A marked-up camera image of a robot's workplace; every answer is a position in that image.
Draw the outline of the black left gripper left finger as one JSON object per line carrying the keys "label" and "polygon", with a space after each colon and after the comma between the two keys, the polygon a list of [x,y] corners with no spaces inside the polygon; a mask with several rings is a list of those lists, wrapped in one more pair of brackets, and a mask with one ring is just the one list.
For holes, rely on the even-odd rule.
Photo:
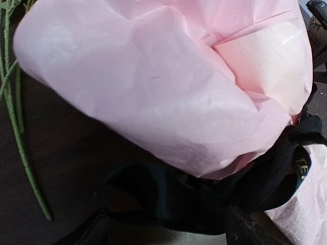
{"label": "black left gripper left finger", "polygon": [[72,232],[69,244],[106,244],[108,217],[97,214],[84,221]]}

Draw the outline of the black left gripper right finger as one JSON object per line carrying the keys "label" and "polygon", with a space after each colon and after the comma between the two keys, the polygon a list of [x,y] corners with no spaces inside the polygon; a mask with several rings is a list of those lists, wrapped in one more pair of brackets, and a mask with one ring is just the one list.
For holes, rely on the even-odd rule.
{"label": "black left gripper right finger", "polygon": [[227,244],[275,244],[273,237],[235,206],[230,206],[226,213],[225,234]]}

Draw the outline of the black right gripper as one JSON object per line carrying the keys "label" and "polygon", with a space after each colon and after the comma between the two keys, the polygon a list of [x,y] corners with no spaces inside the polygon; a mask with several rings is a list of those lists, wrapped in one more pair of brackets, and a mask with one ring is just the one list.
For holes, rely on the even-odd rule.
{"label": "black right gripper", "polygon": [[326,2],[308,1],[306,7],[313,15],[308,25],[313,53],[313,80],[326,84]]}

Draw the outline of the pink wrapping paper sheet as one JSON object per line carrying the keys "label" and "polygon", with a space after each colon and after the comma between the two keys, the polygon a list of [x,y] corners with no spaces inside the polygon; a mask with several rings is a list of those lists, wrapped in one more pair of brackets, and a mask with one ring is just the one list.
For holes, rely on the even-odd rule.
{"label": "pink wrapping paper sheet", "polygon": [[275,244],[326,244],[326,138],[298,1],[37,1],[14,34],[28,75],[152,155],[92,216],[225,234],[230,206]]}

